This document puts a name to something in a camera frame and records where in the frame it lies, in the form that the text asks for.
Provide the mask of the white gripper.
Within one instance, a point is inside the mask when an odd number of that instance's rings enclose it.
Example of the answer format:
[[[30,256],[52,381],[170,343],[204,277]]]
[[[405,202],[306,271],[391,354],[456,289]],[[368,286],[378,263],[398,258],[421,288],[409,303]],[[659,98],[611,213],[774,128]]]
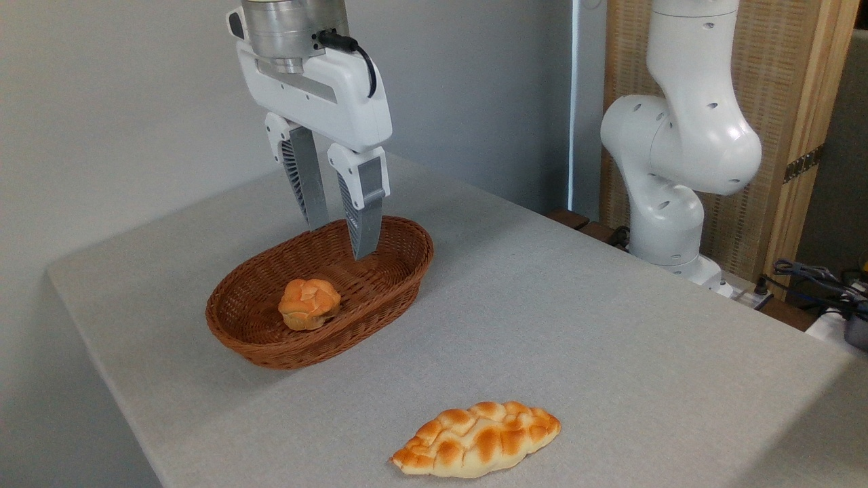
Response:
[[[391,194],[379,146],[393,124],[378,69],[347,46],[345,9],[236,8],[226,24],[252,98],[273,112],[264,118],[271,151],[310,231],[330,222],[311,130],[337,142],[329,164],[338,174],[353,255],[365,258],[378,247],[382,200]]]

